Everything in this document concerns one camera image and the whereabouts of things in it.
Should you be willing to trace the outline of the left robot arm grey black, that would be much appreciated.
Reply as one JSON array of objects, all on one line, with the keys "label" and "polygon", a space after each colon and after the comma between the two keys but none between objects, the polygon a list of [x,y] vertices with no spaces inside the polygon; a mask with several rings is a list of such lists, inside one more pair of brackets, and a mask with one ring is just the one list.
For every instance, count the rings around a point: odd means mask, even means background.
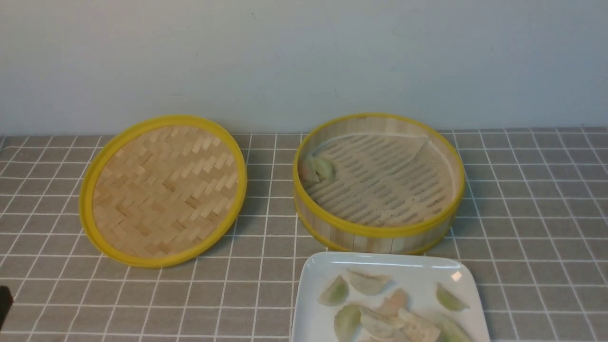
[{"label": "left robot arm grey black", "polygon": [[0,329],[2,330],[4,323],[9,315],[13,305],[14,298],[8,286],[0,286]]}]

